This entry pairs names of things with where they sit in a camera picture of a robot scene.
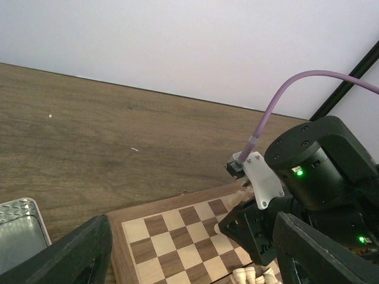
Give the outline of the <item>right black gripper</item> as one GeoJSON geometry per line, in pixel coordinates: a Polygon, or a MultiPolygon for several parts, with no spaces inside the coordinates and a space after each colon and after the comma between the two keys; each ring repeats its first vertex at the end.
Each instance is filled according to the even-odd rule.
{"type": "Polygon", "coordinates": [[[259,209],[255,198],[234,207],[220,222],[222,234],[236,242],[257,265],[268,265],[276,258],[273,230],[277,213],[292,211],[291,195],[274,198],[259,209]]]}

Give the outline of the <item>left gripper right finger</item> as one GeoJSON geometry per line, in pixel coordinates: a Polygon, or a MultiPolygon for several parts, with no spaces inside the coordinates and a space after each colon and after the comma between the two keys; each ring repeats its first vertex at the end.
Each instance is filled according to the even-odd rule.
{"type": "Polygon", "coordinates": [[[280,212],[274,246],[283,283],[378,283],[378,266],[280,212]]]}

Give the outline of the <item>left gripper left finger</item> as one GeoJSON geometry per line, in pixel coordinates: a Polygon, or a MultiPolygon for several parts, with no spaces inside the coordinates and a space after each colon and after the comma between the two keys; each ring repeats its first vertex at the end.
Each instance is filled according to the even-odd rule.
{"type": "Polygon", "coordinates": [[[113,236],[98,215],[1,275],[1,283],[104,283],[113,236]]]}

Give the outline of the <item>light chess piece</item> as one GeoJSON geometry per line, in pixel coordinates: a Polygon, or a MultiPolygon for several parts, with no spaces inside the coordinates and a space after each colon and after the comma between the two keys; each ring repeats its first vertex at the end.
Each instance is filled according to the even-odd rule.
{"type": "Polygon", "coordinates": [[[221,234],[220,227],[219,227],[219,224],[218,224],[218,223],[216,223],[216,224],[214,225],[214,231],[215,231],[216,234],[221,234]]]}

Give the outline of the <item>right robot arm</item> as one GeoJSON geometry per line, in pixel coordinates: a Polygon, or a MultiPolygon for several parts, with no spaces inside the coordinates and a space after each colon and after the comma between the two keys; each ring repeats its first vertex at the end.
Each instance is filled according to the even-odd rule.
{"type": "Polygon", "coordinates": [[[289,129],[265,154],[235,153],[226,170],[246,191],[230,198],[230,212],[214,229],[256,264],[275,258],[280,212],[378,263],[378,164],[338,117],[289,129]]]}

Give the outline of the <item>wooden chess board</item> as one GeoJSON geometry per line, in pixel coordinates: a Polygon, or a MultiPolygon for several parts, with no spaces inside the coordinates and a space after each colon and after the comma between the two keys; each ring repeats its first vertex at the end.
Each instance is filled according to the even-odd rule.
{"type": "Polygon", "coordinates": [[[232,271],[254,267],[280,280],[276,261],[257,266],[214,226],[230,211],[232,184],[108,213],[117,283],[235,283],[232,271]]]}

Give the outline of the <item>left metal tray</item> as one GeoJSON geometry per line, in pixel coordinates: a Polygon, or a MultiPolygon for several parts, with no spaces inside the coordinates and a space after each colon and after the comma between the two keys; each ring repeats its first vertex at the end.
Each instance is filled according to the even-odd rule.
{"type": "Polygon", "coordinates": [[[34,199],[4,202],[0,212],[1,273],[5,273],[46,249],[52,242],[34,199]]]}

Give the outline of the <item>black frame posts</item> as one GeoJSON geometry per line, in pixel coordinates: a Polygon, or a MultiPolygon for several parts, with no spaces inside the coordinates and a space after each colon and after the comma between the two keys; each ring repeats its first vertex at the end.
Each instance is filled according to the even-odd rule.
{"type": "MultiPolygon", "coordinates": [[[[361,79],[378,61],[379,41],[377,41],[369,50],[369,52],[360,60],[360,62],[352,69],[349,76],[361,79]]],[[[334,107],[342,100],[342,98],[353,88],[353,83],[343,81],[328,97],[327,100],[317,109],[310,117],[310,121],[318,120],[326,116],[334,107]]]]}

